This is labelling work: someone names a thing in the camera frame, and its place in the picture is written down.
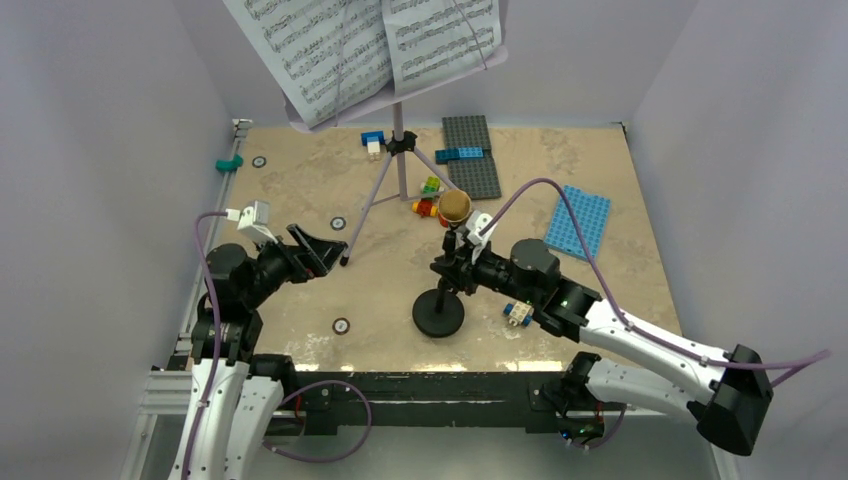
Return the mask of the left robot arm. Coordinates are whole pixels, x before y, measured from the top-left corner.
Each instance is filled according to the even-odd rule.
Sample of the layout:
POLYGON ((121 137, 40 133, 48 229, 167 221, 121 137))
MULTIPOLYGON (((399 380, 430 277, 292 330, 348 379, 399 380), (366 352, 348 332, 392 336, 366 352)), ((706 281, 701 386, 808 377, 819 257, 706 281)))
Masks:
POLYGON ((207 293, 191 333, 189 409, 172 479, 244 479, 276 409, 297 399, 298 382, 286 355, 255 355, 263 327, 260 306, 286 283, 327 276, 342 257, 343 241, 324 240, 291 224, 291 245, 262 224, 239 232, 257 248, 235 243, 203 258, 207 293))

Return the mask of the gold microphone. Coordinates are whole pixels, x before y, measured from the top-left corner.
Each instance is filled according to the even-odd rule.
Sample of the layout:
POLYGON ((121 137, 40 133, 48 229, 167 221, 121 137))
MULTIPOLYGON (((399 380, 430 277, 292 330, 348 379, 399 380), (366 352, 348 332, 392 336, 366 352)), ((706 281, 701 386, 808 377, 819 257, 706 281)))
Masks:
POLYGON ((444 192, 437 203, 440 222, 448 228, 465 223, 472 211, 469 195, 460 189, 444 192))

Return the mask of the black microphone stand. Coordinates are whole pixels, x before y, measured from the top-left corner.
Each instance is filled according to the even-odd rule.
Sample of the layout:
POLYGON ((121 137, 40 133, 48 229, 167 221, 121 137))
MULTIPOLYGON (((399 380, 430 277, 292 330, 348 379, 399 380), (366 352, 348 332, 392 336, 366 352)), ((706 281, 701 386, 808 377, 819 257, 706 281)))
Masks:
POLYGON ((430 265, 440 278, 437 286, 421 293, 415 300, 412 318, 415 326, 430 338, 446 338, 455 334, 463 325, 464 305, 457 289, 445 275, 457 250, 462 245, 466 227, 449 228, 442 242, 442 253, 430 265))

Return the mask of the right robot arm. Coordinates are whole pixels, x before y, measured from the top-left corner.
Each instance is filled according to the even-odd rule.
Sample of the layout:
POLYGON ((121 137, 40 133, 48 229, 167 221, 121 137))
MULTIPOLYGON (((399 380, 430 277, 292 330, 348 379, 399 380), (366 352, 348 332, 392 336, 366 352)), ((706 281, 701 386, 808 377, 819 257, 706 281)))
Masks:
POLYGON ((529 304, 547 333, 585 343, 637 364, 633 373, 609 361, 564 376, 561 392, 576 407, 592 400, 640 406, 694 423, 714 446, 738 455, 754 450, 774 393, 755 350, 727 351, 645 322, 562 275, 560 260, 539 239, 518 241, 509 256, 489 247, 453 247, 430 265, 450 290, 483 287, 529 304))

